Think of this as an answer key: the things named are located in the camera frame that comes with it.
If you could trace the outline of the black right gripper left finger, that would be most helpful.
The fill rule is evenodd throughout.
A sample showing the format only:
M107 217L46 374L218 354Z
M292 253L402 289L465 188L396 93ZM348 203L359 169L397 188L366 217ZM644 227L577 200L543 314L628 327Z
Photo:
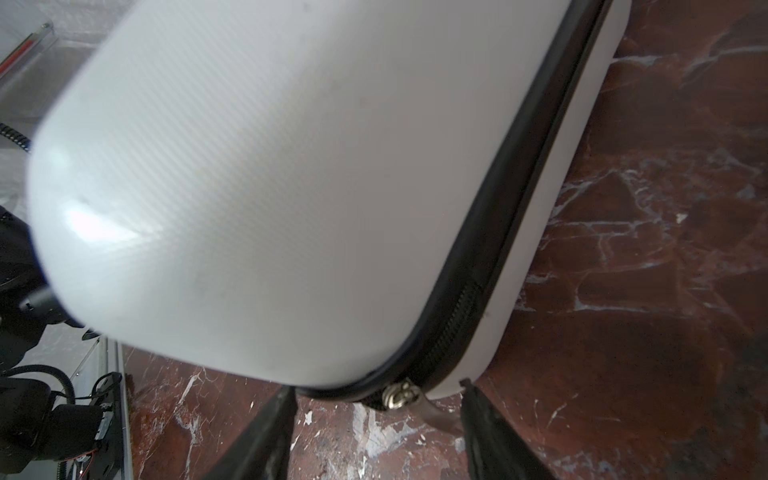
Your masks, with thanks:
M287 479L296 413L295 388L281 387L203 479Z

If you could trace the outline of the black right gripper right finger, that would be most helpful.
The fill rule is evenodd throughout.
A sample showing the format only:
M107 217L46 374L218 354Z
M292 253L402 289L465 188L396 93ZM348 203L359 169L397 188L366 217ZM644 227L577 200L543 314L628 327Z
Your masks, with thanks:
M556 479L478 387L469 379L460 385L464 389L460 418L471 479Z

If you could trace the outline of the white black suitcase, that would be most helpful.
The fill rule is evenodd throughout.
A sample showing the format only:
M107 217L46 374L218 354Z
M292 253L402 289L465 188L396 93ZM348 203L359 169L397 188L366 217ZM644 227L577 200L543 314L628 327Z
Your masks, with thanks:
M377 410L491 363L627 1L140 1L27 167L65 309Z

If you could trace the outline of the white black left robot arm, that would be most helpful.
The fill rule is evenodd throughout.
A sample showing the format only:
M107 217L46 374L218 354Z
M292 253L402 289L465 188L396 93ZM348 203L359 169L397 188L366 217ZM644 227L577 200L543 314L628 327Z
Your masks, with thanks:
M25 222L1 211L1 476L125 479L124 377L48 285Z

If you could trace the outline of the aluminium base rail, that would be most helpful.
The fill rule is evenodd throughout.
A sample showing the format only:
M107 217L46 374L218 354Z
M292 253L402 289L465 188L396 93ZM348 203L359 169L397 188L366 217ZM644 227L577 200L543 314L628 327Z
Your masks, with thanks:
M72 376L80 404L98 403L107 419L94 453L69 465L69 479L132 479L132 449L127 401L127 374L122 346L105 338L94 341Z

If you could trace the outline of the clear plastic wall bin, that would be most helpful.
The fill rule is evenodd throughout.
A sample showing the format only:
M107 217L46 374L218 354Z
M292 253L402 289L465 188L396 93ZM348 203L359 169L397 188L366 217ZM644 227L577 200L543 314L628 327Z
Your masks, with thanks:
M57 40L52 21L35 26L1 27L1 86Z

